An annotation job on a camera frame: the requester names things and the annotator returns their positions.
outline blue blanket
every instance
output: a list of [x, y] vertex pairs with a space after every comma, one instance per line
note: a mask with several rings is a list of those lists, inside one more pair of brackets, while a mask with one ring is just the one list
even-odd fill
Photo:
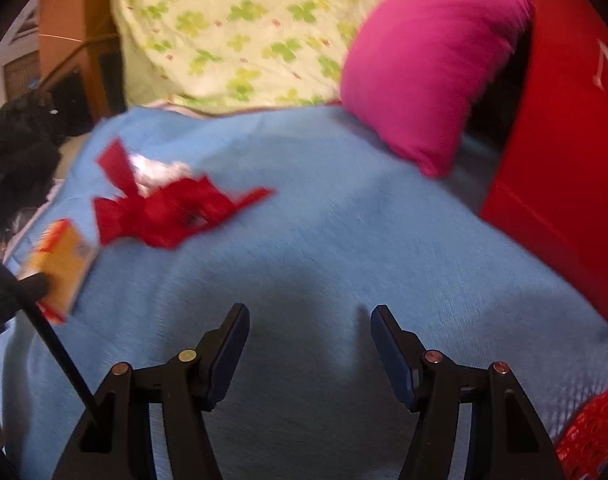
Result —
[[[247, 304], [247, 345], [228, 396], [206, 415], [224, 478], [397, 478], [415, 416], [396, 402], [370, 338], [379, 303], [460, 364], [507, 361], [552, 436], [608, 386], [608, 325], [472, 212], [492, 171], [484, 149], [468, 142], [449, 180], [428, 180], [339, 107], [209, 121], [135, 108], [107, 121], [11, 267], [55, 219], [97, 239], [91, 199], [117, 190], [94, 159], [116, 135], [228, 192], [277, 190], [176, 251], [131, 239], [103, 248], [57, 329], [95, 389], [115, 362], [165, 362]], [[82, 405], [22, 317], [3, 387], [9, 456], [24, 478], [50, 478]], [[153, 410], [165, 479], [160, 418]], [[462, 478], [468, 428], [462, 410], [452, 478]]]

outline screw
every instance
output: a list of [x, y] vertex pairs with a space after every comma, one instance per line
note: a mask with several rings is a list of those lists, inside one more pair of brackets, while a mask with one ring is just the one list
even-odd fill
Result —
[[113, 373], [113, 375], [124, 375], [126, 372], [129, 371], [130, 365], [128, 363], [117, 363], [116, 365], [113, 365], [113, 368], [111, 368], [111, 373]]
[[197, 352], [194, 350], [182, 350], [179, 355], [179, 360], [182, 363], [190, 363], [191, 361], [193, 361], [196, 357], [197, 357]]
[[510, 367], [504, 361], [497, 361], [492, 364], [494, 370], [501, 375], [506, 375], [510, 371]]
[[439, 350], [428, 350], [424, 357], [426, 357], [426, 361], [429, 363], [440, 363], [444, 358], [444, 354], [442, 354]]

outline red bow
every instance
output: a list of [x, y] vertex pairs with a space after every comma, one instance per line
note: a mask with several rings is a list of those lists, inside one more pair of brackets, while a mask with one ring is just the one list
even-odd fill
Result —
[[93, 199], [102, 245], [126, 236], [139, 238], [151, 247], [173, 249], [185, 238], [221, 224], [241, 208], [273, 193], [258, 187], [233, 202], [203, 176], [199, 180], [181, 178], [145, 198], [138, 192], [119, 139], [110, 143], [97, 164], [125, 195], [116, 200]]

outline pillow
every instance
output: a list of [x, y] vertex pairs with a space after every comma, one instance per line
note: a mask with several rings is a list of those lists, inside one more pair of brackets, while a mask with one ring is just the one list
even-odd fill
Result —
[[426, 176], [445, 176], [472, 102], [506, 63], [533, 0], [385, 0], [341, 75], [343, 105]]

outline orange box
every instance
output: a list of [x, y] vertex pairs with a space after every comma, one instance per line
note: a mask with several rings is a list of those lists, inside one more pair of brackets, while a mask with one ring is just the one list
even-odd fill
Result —
[[53, 222], [40, 236], [18, 279], [46, 274], [49, 292], [38, 305], [51, 323], [66, 321], [95, 254], [97, 248], [84, 240], [68, 218]]

